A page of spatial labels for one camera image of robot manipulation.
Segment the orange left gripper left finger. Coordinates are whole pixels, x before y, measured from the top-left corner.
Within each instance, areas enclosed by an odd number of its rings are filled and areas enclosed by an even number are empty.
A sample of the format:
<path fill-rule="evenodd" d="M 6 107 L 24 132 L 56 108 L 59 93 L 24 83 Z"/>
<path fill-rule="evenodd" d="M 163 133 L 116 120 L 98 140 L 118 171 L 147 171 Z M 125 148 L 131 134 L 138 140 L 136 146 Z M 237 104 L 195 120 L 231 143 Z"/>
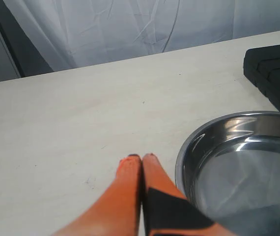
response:
<path fill-rule="evenodd" d="M 141 158 L 120 160 L 111 185 L 82 215 L 55 236 L 136 236 L 140 221 Z"/>

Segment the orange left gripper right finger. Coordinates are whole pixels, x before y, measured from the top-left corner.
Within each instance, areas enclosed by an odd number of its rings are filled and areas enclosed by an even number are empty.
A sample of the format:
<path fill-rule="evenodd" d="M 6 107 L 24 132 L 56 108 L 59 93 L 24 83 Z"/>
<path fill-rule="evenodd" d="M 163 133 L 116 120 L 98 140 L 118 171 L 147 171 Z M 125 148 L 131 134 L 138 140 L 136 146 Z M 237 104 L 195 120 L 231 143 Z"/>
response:
<path fill-rule="evenodd" d="M 233 236 L 195 208 L 169 178 L 157 156 L 142 160 L 143 213 L 147 236 Z"/>

